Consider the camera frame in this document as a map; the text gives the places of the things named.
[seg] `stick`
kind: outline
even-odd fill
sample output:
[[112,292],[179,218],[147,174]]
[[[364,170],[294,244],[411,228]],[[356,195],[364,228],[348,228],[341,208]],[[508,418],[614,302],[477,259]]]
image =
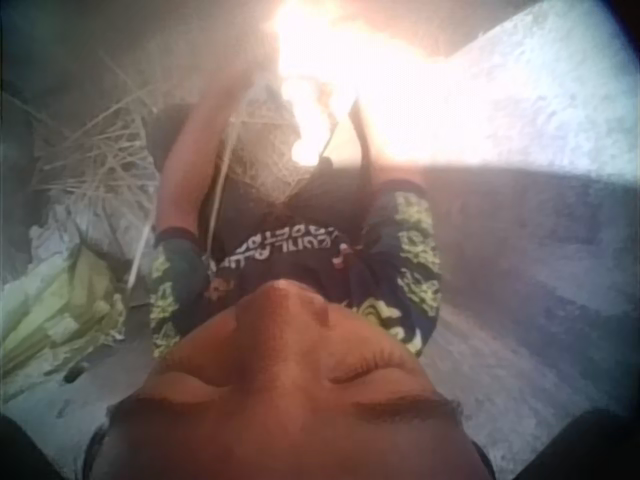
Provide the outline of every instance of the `stick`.
[[80,128],[80,130],[78,130],[77,132],[75,132],[73,135],[71,135],[71,137],[69,137],[67,139],[66,142],[64,142],[63,145],[67,146],[70,145],[71,143],[73,143],[74,140],[76,140],[80,135],[82,135],[83,133],[85,133],[87,130],[89,130],[91,127],[95,126],[96,124],[100,123],[101,120],[104,120],[106,117],[108,117],[109,115],[111,115],[113,112],[115,112],[116,110],[118,110],[119,108],[123,107],[124,105],[126,105],[127,103],[129,103],[131,100],[135,99],[136,97],[142,95],[144,92],[147,92],[149,90],[151,90],[151,88],[153,88],[155,85],[149,85],[145,88],[143,88],[142,90],[135,92],[131,95],[129,95],[128,97],[126,97],[123,100],[120,100],[118,103],[116,103],[114,106],[112,106],[111,108],[109,108],[108,110],[105,110],[104,112],[102,112],[100,115],[98,115],[97,117],[95,117],[93,120],[91,120],[89,123],[87,123],[84,127]]
[[17,105],[18,107],[20,107],[22,110],[24,110],[25,112],[27,112],[29,115],[31,115],[33,118],[35,118],[36,120],[44,123],[47,127],[52,128],[54,130],[58,130],[59,132],[61,132],[65,137],[69,136],[69,132],[67,130],[65,130],[64,128],[56,125],[55,123],[53,123],[53,121],[47,117],[44,113],[38,113],[35,110],[33,110],[31,107],[29,107],[28,105],[25,105],[24,103],[22,103],[20,100],[18,100],[17,98],[12,97],[11,95],[9,95],[6,92],[2,92],[2,95],[7,97],[9,100],[11,100],[15,105]]
[[[106,63],[109,67],[111,67],[111,69],[114,72],[116,72],[116,74],[118,74],[118,76],[120,76],[120,78],[122,78],[125,81],[125,83],[129,86],[129,88],[133,92],[137,92],[138,90],[140,90],[139,88],[137,88],[135,86],[135,84],[131,81],[131,79],[129,77],[127,77],[124,74],[124,72],[117,67],[117,65],[115,63],[113,63],[113,61],[107,56],[106,53],[104,53],[102,50],[100,50],[100,51],[98,51],[98,55],[100,55],[100,58],[102,58],[102,60],[104,60],[104,63]],[[151,105],[151,102],[149,102],[149,100],[147,100],[147,97],[145,95],[141,94],[140,98],[147,105],[147,107],[149,107],[151,109],[151,111],[153,113],[156,113],[156,109],[153,108],[153,105]]]

